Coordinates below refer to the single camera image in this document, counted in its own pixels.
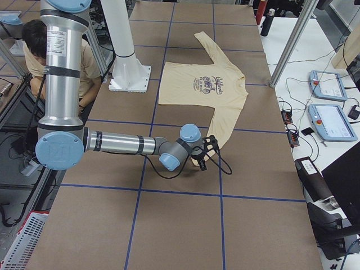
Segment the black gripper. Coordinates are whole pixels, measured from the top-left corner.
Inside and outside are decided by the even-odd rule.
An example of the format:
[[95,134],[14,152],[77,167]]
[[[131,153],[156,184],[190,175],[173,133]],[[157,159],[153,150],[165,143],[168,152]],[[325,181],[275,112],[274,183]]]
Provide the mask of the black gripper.
[[215,136],[203,137],[199,145],[192,146],[191,159],[199,165],[201,171],[207,170],[205,161],[218,153],[218,141]]

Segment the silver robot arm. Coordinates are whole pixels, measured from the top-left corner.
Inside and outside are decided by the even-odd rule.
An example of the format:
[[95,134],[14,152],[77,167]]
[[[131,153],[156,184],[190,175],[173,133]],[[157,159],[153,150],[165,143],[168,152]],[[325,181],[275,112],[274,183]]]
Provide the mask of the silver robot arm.
[[214,136],[203,137],[194,124],[186,124],[179,138],[143,137],[93,131],[79,118],[80,50],[88,30],[90,1],[42,1],[40,18],[47,27],[45,115],[38,123],[35,147],[38,161],[53,170],[69,169],[88,151],[110,154],[157,155],[169,171],[187,159],[206,169],[205,158],[217,151]]

